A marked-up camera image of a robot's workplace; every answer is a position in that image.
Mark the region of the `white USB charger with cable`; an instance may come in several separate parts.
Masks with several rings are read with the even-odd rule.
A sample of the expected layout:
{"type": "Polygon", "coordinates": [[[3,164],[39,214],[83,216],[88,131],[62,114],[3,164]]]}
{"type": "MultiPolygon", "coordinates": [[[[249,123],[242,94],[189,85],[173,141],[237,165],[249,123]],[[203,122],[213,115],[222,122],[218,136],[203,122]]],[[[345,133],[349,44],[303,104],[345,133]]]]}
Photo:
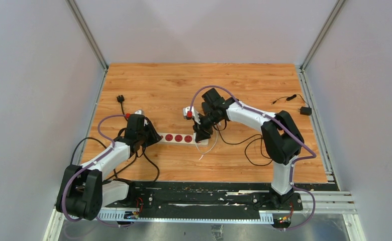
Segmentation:
{"type": "Polygon", "coordinates": [[[217,144],[219,139],[219,131],[216,131],[215,138],[213,140],[208,140],[206,146],[202,146],[202,149],[200,148],[199,143],[195,143],[197,151],[201,154],[201,158],[208,154],[217,144]]]}

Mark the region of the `white red power strip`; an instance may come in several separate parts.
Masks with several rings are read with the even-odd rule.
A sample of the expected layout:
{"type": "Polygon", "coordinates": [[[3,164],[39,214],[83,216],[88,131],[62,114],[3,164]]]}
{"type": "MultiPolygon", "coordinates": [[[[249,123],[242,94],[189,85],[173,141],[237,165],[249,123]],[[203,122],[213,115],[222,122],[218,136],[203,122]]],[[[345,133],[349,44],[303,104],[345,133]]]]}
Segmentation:
{"type": "Polygon", "coordinates": [[[207,147],[209,144],[208,140],[203,140],[200,142],[196,142],[194,139],[194,135],[187,134],[174,134],[174,133],[159,133],[161,140],[158,142],[159,144],[165,145],[186,145],[186,146],[200,146],[207,147]]]}

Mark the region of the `small black plug adapter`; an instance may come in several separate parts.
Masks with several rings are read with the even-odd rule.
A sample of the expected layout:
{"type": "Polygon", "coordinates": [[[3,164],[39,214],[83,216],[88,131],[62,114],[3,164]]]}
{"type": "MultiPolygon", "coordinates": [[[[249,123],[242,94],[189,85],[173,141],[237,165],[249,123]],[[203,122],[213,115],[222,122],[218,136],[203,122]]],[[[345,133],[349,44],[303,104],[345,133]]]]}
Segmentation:
{"type": "Polygon", "coordinates": [[[271,102],[272,105],[276,104],[278,101],[282,101],[283,103],[287,102],[292,102],[296,98],[299,98],[301,100],[301,103],[291,103],[291,106],[293,107],[294,110],[296,110],[300,115],[304,116],[311,116],[313,114],[313,109],[310,106],[310,104],[304,99],[302,94],[293,94],[289,96],[282,96],[274,101],[271,102]]]}

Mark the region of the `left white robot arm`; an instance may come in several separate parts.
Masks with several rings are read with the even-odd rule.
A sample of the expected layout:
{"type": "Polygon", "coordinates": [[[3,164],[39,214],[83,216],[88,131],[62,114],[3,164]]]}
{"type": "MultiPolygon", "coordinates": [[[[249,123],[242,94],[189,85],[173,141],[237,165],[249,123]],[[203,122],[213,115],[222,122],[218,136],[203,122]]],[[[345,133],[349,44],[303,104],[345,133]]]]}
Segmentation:
{"type": "Polygon", "coordinates": [[[137,158],[138,151],[161,140],[154,125],[142,111],[126,114],[127,126],[114,139],[102,135],[110,145],[91,160],[69,165],[63,174],[56,210],[72,222],[95,219],[100,210],[114,202],[132,207],[137,201],[135,183],[116,178],[107,180],[118,165],[137,158]]]}

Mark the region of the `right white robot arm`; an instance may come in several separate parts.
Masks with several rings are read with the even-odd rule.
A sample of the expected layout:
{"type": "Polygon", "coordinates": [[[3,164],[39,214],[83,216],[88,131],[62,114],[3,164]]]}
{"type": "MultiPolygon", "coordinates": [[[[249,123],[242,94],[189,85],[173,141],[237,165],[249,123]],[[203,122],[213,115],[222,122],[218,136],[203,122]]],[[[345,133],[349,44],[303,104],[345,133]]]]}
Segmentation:
{"type": "Polygon", "coordinates": [[[269,158],[273,162],[273,181],[270,187],[270,203],[275,209],[284,209],[294,193],[293,162],[301,153],[304,139],[286,111],[267,112],[239,101],[234,95],[224,99],[217,92],[218,86],[206,86],[202,95],[203,113],[196,111],[195,98],[183,108],[183,116],[193,120],[195,141],[207,140],[213,134],[214,125],[221,121],[237,122],[262,135],[269,158]]]}

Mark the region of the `black power strip plug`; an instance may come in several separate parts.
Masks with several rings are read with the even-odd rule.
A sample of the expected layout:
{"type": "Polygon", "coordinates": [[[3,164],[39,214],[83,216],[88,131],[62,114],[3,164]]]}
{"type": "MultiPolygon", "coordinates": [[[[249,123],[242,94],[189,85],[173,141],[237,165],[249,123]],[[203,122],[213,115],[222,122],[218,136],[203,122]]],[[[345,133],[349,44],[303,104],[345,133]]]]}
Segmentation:
{"type": "Polygon", "coordinates": [[[116,97],[116,99],[117,99],[117,102],[118,102],[118,103],[123,103],[123,102],[125,101],[125,98],[124,98],[123,95],[118,95],[118,96],[116,97]]]}

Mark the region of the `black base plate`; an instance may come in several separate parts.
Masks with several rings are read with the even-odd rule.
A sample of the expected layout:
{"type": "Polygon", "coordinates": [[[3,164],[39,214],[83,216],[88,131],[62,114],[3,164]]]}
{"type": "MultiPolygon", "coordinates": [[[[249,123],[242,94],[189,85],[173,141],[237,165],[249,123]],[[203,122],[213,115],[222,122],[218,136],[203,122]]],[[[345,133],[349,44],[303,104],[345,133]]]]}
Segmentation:
{"type": "Polygon", "coordinates": [[[299,193],[280,202],[269,192],[269,183],[137,181],[132,198],[107,207],[141,211],[143,218],[181,220],[248,220],[259,219],[260,211],[288,215],[303,209],[299,193]]]}

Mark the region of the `left aluminium frame post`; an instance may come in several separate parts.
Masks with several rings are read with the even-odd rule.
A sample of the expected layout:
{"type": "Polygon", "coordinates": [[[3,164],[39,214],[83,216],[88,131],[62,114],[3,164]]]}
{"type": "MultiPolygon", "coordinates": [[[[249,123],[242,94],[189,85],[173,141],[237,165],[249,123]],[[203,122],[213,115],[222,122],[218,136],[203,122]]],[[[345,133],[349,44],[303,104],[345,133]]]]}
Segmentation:
{"type": "Polygon", "coordinates": [[[90,48],[92,49],[93,53],[95,54],[95,57],[97,61],[99,62],[100,66],[104,70],[104,72],[107,72],[108,70],[108,63],[106,62],[98,44],[96,43],[96,40],[91,33],[91,30],[89,29],[89,26],[75,0],[66,0],[66,3],[71,10],[77,24],[79,25],[83,35],[85,36],[90,48]]]}

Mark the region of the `aluminium frame post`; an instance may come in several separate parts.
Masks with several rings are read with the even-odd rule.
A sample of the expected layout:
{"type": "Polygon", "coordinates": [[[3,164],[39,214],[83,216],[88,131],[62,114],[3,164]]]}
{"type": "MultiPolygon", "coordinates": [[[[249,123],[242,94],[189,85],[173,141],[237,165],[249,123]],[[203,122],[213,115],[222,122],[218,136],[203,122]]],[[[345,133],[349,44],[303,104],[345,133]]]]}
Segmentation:
{"type": "Polygon", "coordinates": [[[96,40],[91,33],[91,30],[89,29],[89,26],[75,0],[66,0],[66,3],[71,10],[77,24],[79,25],[83,35],[85,36],[90,48],[92,49],[93,53],[95,54],[95,57],[97,61],[99,62],[100,66],[104,70],[104,72],[107,72],[108,70],[108,63],[106,62],[98,44],[96,43],[96,40]]]}
{"type": "Polygon", "coordinates": [[[320,48],[320,45],[323,42],[323,39],[326,37],[330,28],[334,24],[335,20],[338,18],[342,8],[347,3],[347,0],[337,0],[329,13],[327,19],[325,20],[321,30],[319,31],[315,41],[313,42],[311,48],[309,49],[306,57],[304,58],[302,64],[300,65],[301,72],[305,71],[307,67],[310,65],[312,59],[314,58],[316,52],[320,48]]]}

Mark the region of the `right aluminium frame post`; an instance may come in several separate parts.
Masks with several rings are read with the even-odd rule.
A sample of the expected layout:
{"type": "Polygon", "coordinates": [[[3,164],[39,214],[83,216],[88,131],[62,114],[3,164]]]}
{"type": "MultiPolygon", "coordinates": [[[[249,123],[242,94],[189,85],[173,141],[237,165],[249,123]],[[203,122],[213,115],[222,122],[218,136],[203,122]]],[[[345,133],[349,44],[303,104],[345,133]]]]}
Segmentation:
{"type": "Polygon", "coordinates": [[[311,48],[309,49],[306,57],[304,58],[302,64],[300,65],[301,72],[305,71],[307,67],[310,65],[312,59],[314,58],[316,52],[320,48],[320,45],[323,42],[323,39],[326,37],[330,28],[334,24],[335,20],[338,18],[342,8],[347,3],[347,0],[337,0],[329,13],[327,19],[325,20],[321,30],[319,31],[315,41],[313,42],[311,48]]]}

